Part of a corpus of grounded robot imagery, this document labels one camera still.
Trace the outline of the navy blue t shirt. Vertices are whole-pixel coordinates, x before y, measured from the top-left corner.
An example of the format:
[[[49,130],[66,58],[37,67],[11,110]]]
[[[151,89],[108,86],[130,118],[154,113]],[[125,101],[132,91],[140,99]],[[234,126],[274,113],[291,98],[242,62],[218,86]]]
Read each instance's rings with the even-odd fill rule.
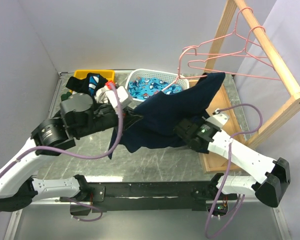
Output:
[[[194,122],[209,118],[207,108],[225,80],[224,72],[206,73],[195,86],[169,95],[159,92],[137,105],[132,111],[142,116],[124,130],[120,144],[130,153],[141,147],[162,149],[179,148],[185,142],[174,133],[175,126],[185,118]]]

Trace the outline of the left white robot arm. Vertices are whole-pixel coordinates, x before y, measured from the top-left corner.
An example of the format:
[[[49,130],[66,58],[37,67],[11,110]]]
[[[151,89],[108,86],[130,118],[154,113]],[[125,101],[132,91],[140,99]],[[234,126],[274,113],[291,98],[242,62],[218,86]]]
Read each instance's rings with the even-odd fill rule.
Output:
[[[84,93],[76,93],[60,103],[53,118],[44,120],[22,149],[0,169],[0,212],[14,212],[32,202],[49,198],[86,200],[93,187],[83,175],[61,180],[42,180],[33,176],[44,164],[60,154],[73,156],[68,149],[76,140],[110,128],[127,130],[143,116],[129,106],[118,110],[110,103],[95,103]]]

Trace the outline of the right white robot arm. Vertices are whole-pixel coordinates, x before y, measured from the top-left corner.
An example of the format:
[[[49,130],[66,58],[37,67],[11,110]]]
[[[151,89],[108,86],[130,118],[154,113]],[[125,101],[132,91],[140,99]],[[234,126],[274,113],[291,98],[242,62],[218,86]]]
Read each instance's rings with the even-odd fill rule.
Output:
[[[208,188],[212,198],[218,200],[229,194],[255,196],[268,207],[278,207],[291,182],[289,162],[282,157],[275,160],[264,156],[231,138],[222,129],[228,119],[222,113],[199,122],[185,118],[175,126],[174,132],[190,149],[217,154],[248,173],[247,176],[222,175]]]

